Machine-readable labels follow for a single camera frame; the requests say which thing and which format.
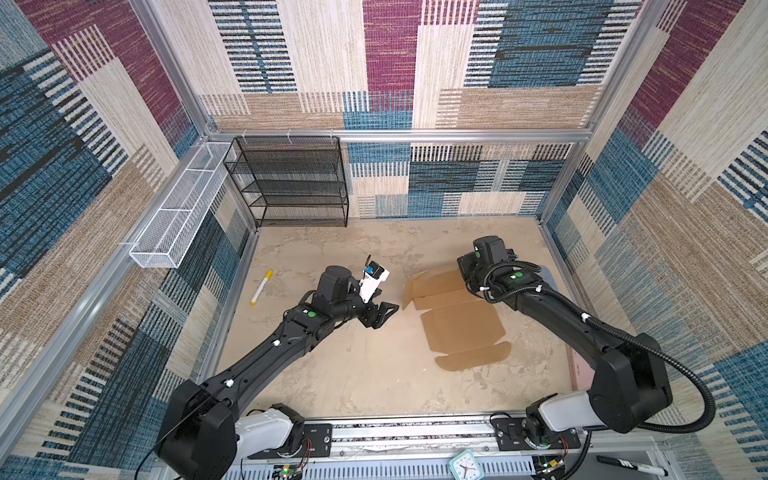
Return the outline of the brown cardboard box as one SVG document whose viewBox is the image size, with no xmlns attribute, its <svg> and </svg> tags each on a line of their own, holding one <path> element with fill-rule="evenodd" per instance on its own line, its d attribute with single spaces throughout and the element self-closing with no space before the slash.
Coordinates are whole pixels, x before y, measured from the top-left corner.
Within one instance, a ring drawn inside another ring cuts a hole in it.
<svg viewBox="0 0 768 480">
<path fill-rule="evenodd" d="M 496 309 L 466 290 L 456 266 L 424 271 L 409 279 L 404 301 L 420 313 L 435 363 L 457 372 L 499 363 L 511 353 Z"/>
</svg>

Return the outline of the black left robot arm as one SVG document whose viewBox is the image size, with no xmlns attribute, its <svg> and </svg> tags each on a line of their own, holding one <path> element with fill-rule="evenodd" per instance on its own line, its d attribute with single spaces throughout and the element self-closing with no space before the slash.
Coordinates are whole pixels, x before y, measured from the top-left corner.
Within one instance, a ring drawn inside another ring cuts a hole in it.
<svg viewBox="0 0 768 480">
<path fill-rule="evenodd" d="M 307 450 L 305 419 L 298 412 L 277 403 L 249 415 L 247 407 L 290 364 L 347 322 L 383 326 L 399 309 L 374 301 L 388 276 L 375 261 L 366 263 L 361 279 L 345 267 L 327 267 L 316 289 L 287 309 L 279 326 L 244 357 L 200 384 L 186 380 L 175 388 L 154 454 L 183 479 L 220 479 L 255 454 L 290 457 Z"/>
</svg>

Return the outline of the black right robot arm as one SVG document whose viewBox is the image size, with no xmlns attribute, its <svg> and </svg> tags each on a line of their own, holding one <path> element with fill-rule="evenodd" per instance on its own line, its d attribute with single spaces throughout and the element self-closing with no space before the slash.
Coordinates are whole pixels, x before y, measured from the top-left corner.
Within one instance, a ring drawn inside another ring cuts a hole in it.
<svg viewBox="0 0 768 480">
<path fill-rule="evenodd" d="M 554 290 L 539 266 L 515 260 L 500 237 L 476 239 L 457 264 L 470 293 L 537 321 L 593 370 L 588 389 L 555 394 L 529 407 L 528 415 L 542 429 L 605 427 L 628 433 L 672 403 L 664 361 L 651 353 L 658 347 L 653 338 L 623 331 L 612 335 L 606 324 L 592 325 L 592 315 Z"/>
</svg>

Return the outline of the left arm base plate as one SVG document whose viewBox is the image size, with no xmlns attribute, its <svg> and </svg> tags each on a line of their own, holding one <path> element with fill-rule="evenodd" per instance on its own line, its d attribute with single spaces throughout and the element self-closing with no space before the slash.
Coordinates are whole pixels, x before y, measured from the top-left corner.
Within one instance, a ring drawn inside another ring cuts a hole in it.
<svg viewBox="0 0 768 480">
<path fill-rule="evenodd" d="M 300 430 L 291 433 L 284 446 L 267 449 L 248 456 L 249 460 L 301 459 L 306 452 L 309 458 L 327 458 L 330 456 L 333 440 L 333 426 L 330 423 L 304 424 Z"/>
</svg>

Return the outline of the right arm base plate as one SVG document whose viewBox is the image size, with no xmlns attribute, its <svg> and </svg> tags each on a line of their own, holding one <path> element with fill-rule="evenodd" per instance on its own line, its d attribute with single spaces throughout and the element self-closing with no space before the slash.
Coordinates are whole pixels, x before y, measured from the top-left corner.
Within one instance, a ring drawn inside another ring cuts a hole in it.
<svg viewBox="0 0 768 480">
<path fill-rule="evenodd" d="M 501 451 L 578 450 L 582 446 L 573 429 L 553 432 L 526 416 L 494 412 L 489 416 L 498 448 Z"/>
</svg>

